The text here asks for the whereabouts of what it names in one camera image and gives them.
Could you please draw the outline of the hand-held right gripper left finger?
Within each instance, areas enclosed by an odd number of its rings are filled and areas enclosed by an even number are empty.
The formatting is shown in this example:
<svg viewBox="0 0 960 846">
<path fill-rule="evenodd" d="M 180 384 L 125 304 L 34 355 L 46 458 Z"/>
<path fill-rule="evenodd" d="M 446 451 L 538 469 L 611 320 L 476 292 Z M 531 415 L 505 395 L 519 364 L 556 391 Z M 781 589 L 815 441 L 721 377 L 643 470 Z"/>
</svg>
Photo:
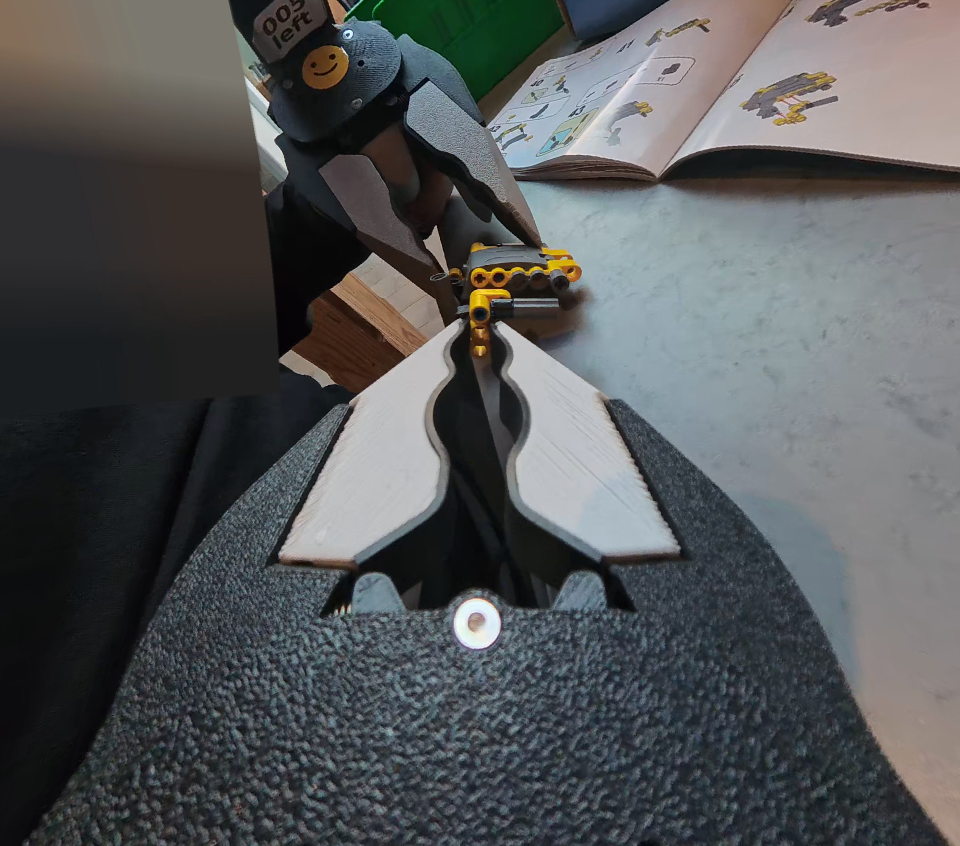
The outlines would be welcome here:
<svg viewBox="0 0 960 846">
<path fill-rule="evenodd" d="M 456 320 L 355 396 L 317 481 L 294 517 L 284 564 L 361 567 L 425 524 L 450 484 L 450 455 L 434 422 L 455 366 Z"/>
</svg>

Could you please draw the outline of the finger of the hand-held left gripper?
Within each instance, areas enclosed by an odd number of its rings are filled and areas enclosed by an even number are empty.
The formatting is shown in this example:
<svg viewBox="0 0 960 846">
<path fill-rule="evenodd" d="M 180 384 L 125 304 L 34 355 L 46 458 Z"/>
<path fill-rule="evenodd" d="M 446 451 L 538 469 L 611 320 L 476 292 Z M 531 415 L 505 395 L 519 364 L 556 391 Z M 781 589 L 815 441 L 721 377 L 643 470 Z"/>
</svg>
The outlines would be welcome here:
<svg viewBox="0 0 960 846">
<path fill-rule="evenodd" d="M 543 240 L 493 136 L 425 80 L 409 97 L 404 129 L 482 220 L 495 217 L 527 246 Z"/>
<path fill-rule="evenodd" d="M 441 265 L 395 211 L 375 165 L 362 155 L 336 156 L 318 171 L 353 222 L 359 240 L 436 300 L 444 324 L 454 322 L 458 302 Z"/>
</svg>

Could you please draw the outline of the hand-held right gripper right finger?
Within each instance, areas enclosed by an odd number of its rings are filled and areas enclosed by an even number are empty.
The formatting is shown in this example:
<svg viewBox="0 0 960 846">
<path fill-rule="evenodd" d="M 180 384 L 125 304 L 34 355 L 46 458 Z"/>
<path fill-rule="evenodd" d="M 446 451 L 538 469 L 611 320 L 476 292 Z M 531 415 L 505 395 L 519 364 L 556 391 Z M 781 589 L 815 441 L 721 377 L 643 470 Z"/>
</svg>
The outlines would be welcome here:
<svg viewBox="0 0 960 846">
<path fill-rule="evenodd" d="M 522 516 L 595 562 L 678 557 L 606 396 L 509 325 L 491 334 L 501 420 L 514 435 L 508 492 Z"/>
</svg>

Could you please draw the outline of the yellow grey brick assembly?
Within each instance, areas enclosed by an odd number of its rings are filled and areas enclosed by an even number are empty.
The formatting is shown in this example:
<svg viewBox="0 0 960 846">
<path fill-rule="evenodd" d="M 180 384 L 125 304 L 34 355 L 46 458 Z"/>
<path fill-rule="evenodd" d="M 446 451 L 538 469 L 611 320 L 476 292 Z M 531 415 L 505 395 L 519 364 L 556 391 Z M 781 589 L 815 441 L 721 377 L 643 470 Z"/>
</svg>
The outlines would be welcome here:
<svg viewBox="0 0 960 846">
<path fill-rule="evenodd" d="M 475 289 L 505 290 L 514 298 L 540 300 L 561 296 L 582 274 L 581 265 L 565 250 L 474 242 L 459 265 L 429 281 L 450 285 L 462 300 Z"/>
</svg>

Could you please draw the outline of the yellow brick beam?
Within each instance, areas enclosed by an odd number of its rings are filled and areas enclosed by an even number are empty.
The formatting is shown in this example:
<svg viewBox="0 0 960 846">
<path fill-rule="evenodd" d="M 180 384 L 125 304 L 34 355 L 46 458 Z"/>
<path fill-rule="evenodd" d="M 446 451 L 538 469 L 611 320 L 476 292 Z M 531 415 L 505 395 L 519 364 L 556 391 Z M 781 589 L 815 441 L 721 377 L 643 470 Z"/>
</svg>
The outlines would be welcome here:
<svg viewBox="0 0 960 846">
<path fill-rule="evenodd" d="M 498 288 L 477 288 L 472 290 L 469 295 L 468 311 L 469 318 L 473 325 L 481 326 L 486 324 L 496 313 L 496 303 L 501 306 L 505 302 L 506 308 L 513 301 L 513 296 L 508 290 Z"/>
</svg>

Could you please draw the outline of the black grey pin connector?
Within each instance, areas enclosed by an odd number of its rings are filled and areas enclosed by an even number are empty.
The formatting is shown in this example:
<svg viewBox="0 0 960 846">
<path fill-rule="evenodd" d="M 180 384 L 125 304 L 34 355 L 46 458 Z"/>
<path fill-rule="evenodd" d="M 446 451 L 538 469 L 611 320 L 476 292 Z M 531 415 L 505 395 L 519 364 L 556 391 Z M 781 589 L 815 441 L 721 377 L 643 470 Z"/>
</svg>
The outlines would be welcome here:
<svg viewBox="0 0 960 846">
<path fill-rule="evenodd" d="M 553 319 L 561 311 L 561 304 L 555 298 L 494 297 L 489 307 L 493 321 Z"/>
</svg>

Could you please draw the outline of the person's left forearm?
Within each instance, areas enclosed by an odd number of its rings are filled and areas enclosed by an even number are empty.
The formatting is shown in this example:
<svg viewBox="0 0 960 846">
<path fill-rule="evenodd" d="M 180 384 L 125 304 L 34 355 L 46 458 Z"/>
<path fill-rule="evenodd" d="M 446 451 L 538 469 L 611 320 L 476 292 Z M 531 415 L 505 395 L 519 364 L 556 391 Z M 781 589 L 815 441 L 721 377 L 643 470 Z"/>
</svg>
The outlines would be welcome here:
<svg viewBox="0 0 960 846">
<path fill-rule="evenodd" d="M 371 255 L 352 233 L 321 215 L 290 180 L 264 200 L 277 323 L 285 354 L 310 332 L 307 311 Z"/>
</svg>

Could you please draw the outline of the grey desk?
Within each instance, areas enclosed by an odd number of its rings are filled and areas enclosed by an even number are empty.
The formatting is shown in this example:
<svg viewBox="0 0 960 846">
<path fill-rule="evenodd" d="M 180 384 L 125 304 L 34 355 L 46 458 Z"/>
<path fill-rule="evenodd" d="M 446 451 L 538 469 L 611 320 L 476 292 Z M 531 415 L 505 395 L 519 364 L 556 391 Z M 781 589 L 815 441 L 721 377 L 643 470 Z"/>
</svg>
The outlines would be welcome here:
<svg viewBox="0 0 960 846">
<path fill-rule="evenodd" d="M 958 175 L 726 153 L 520 187 L 583 267 L 543 346 L 762 530 L 958 844 Z"/>
</svg>

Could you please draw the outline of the person's left hand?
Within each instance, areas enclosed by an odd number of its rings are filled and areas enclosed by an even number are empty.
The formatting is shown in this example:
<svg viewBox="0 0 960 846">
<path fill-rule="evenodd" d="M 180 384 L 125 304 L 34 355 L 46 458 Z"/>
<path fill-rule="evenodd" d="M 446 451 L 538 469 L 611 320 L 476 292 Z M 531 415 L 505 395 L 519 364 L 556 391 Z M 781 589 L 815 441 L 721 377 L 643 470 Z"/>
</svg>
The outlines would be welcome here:
<svg viewBox="0 0 960 846">
<path fill-rule="evenodd" d="M 390 137 L 387 150 L 383 175 L 393 203 L 420 238 L 426 239 L 445 214 L 453 183 L 403 136 Z"/>
</svg>

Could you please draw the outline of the wooden pillar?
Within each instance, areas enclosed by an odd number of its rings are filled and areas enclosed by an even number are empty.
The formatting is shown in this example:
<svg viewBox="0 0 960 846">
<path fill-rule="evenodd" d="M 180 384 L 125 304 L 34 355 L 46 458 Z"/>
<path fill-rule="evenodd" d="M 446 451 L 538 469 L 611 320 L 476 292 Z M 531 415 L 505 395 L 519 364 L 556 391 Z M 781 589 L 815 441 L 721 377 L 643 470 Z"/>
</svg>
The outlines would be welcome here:
<svg viewBox="0 0 960 846">
<path fill-rule="evenodd" d="M 310 311 L 311 331 L 292 352 L 354 394 L 427 343 L 353 274 L 314 300 Z"/>
</svg>

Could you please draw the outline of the person's body in black clothing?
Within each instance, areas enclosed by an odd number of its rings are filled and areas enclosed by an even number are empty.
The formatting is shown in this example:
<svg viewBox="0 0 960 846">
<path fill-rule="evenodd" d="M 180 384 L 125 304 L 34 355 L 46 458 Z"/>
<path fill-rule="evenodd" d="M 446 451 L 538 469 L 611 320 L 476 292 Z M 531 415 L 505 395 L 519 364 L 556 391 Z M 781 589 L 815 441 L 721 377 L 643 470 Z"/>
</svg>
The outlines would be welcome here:
<svg viewBox="0 0 960 846">
<path fill-rule="evenodd" d="M 77 767 L 174 576 L 234 501 L 352 395 L 279 390 L 3 420 L 1 842 Z"/>
</svg>

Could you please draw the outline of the open instruction booklet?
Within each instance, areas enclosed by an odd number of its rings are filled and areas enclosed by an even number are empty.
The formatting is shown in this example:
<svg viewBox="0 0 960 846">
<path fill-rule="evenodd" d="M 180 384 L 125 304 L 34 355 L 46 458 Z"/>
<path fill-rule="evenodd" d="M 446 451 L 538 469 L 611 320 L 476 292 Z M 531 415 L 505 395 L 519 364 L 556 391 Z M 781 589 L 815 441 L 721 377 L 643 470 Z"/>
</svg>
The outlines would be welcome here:
<svg viewBox="0 0 960 846">
<path fill-rule="evenodd" d="M 539 66 L 489 131 L 524 180 L 741 149 L 957 172 L 959 0 L 672 0 Z"/>
</svg>

